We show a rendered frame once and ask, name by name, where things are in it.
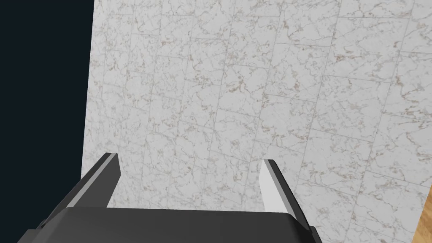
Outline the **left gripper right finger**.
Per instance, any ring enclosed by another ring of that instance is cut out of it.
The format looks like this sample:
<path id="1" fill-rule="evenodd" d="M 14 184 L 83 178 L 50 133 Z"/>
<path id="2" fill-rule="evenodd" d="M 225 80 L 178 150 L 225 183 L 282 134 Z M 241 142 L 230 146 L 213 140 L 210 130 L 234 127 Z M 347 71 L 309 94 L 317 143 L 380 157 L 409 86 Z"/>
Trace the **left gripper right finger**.
<path id="1" fill-rule="evenodd" d="M 272 159 L 264 159 L 259 172 L 259 187 L 265 212 L 287 213 L 306 230 L 311 227 L 281 170 Z"/>

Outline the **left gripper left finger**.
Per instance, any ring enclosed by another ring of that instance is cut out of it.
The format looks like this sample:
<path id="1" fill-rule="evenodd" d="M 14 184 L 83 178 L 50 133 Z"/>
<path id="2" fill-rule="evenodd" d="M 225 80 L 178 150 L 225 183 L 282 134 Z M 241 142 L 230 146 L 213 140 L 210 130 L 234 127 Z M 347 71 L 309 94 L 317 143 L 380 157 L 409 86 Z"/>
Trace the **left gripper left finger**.
<path id="1" fill-rule="evenodd" d="M 43 226 L 67 207 L 107 207 L 121 176 L 117 153 L 105 153 L 43 221 Z"/>

